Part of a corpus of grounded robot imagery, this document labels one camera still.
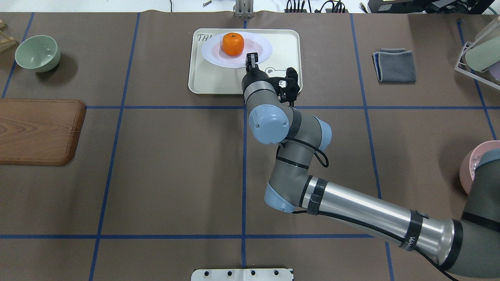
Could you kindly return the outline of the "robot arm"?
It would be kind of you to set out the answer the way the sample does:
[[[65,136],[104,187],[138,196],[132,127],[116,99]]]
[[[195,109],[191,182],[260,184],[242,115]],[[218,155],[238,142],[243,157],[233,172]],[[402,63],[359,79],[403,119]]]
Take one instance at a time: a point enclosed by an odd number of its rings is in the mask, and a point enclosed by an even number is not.
[[[257,141],[276,144],[275,165],[264,195],[272,208],[288,213],[323,215],[356,225],[371,235],[415,251],[446,277],[499,277],[499,149],[481,157],[460,219],[433,219],[373,196],[309,174],[313,157],[325,156],[332,129],[291,105],[298,74],[269,77],[258,66],[258,53],[245,55],[242,80],[248,125]]]

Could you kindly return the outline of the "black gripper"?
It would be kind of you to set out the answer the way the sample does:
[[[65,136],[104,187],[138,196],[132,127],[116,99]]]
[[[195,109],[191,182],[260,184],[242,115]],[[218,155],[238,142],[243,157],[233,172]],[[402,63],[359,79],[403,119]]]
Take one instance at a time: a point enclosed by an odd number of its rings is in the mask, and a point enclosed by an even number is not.
[[[259,61],[258,53],[247,53],[245,57],[245,80],[263,80],[265,79],[265,72],[259,69],[257,65]]]

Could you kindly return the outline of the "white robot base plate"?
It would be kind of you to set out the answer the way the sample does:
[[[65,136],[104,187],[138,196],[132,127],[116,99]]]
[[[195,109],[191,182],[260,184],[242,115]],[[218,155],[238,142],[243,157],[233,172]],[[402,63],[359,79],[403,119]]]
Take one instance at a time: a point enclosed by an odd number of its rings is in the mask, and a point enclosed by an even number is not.
[[[199,269],[191,274],[191,281],[294,281],[293,269]]]

